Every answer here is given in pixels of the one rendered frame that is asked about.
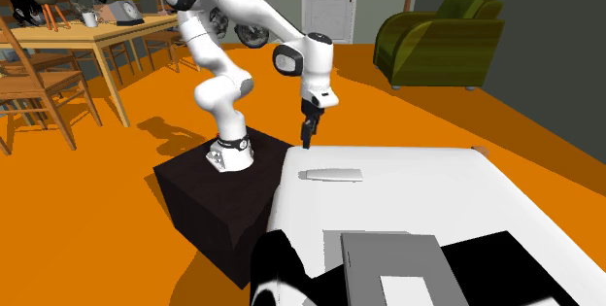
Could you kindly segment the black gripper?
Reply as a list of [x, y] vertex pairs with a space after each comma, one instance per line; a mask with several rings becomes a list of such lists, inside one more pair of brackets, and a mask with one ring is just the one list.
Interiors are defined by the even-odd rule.
[[301, 141], [303, 149], [310, 149], [311, 137], [316, 135], [320, 123], [321, 115], [324, 113], [324, 108], [320, 108], [314, 103], [302, 99], [301, 112], [305, 115], [306, 120], [301, 127]]

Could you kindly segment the black motorcycle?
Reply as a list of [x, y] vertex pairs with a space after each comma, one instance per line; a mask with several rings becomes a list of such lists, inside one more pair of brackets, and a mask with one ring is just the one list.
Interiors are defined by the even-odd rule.
[[[209, 22], [219, 39], [225, 37], [229, 25], [228, 16], [219, 8], [214, 7], [209, 14]], [[234, 31], [240, 42], [250, 49], [259, 49], [269, 41], [269, 30], [257, 25], [236, 23]]]

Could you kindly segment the dark robot stand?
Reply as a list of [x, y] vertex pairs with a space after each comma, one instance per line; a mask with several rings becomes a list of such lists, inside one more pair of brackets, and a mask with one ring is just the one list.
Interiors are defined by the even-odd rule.
[[220, 173], [206, 158], [210, 142], [153, 168], [174, 227], [240, 289], [290, 148], [253, 128], [248, 134], [253, 164], [243, 171]]

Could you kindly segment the wooden dining table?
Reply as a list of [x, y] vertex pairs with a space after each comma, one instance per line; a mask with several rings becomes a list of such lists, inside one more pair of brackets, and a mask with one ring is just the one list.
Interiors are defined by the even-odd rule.
[[118, 110], [121, 123], [128, 127], [130, 122], [103, 55], [103, 49], [114, 44], [128, 42], [138, 69], [143, 71], [133, 40], [178, 25], [176, 16], [144, 14], [143, 20], [143, 23], [131, 26], [118, 26], [114, 22], [110, 22], [101, 23], [97, 27], [90, 28], [81, 23], [76, 23], [69, 28], [61, 26], [57, 31], [43, 27], [13, 28], [12, 31], [17, 41], [26, 49], [93, 50]]

